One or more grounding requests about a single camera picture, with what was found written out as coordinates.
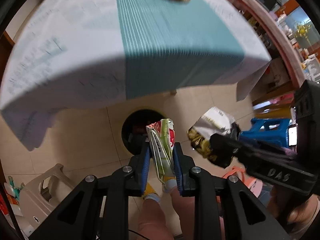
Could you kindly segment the person's right hand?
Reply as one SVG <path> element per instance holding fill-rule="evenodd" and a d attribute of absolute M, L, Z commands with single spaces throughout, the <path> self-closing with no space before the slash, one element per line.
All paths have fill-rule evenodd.
<path fill-rule="evenodd" d="M 303 226 L 311 221 L 318 206 L 318 196 L 299 196 L 297 192 L 274 186 L 268 203 L 268 211 L 283 225 Z"/>

